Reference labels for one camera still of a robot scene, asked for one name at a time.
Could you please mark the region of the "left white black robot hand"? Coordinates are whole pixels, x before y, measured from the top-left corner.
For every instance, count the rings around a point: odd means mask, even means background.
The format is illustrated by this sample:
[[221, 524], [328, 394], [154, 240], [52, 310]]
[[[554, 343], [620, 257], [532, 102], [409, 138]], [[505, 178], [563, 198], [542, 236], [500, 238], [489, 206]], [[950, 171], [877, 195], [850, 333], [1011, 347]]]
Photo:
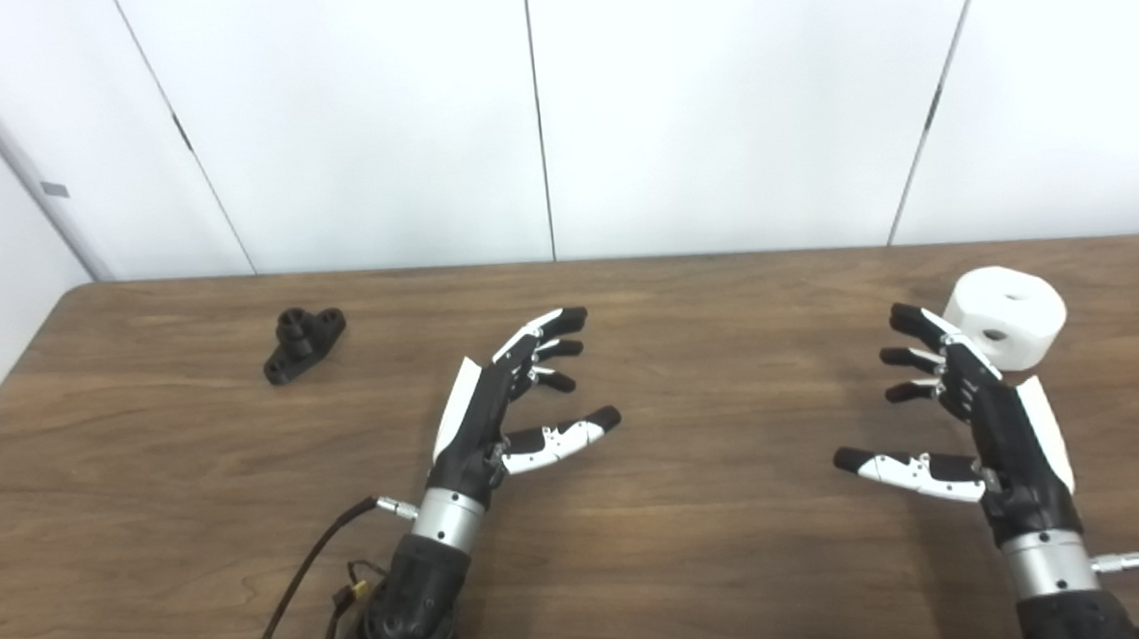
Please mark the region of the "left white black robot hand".
[[587, 316], [585, 306], [555, 308], [513, 333], [484, 364], [462, 359], [439, 423], [427, 490], [472, 500], [486, 510], [507, 476], [560, 462], [621, 424], [620, 411], [605, 405], [573, 420], [503, 431], [509, 407], [531, 390], [570, 394], [577, 387], [547, 362], [581, 354], [583, 343], [574, 334], [583, 331]]

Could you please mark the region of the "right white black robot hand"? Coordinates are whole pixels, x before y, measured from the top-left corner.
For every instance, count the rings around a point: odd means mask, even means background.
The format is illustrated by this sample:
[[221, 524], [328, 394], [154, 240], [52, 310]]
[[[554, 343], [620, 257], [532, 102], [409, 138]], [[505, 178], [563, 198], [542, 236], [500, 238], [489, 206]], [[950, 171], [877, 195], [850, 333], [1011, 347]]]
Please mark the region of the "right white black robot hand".
[[890, 306], [887, 323], [920, 349], [883, 349], [880, 362], [912, 366], [919, 380], [886, 390], [887, 402], [936, 402], [972, 433], [976, 451], [918, 453], [839, 447], [833, 465], [859, 478], [959, 503], [977, 503], [995, 544], [1040, 532], [1084, 534], [1075, 478], [1046, 392], [1034, 375], [1011, 385], [983, 349], [929, 309]]

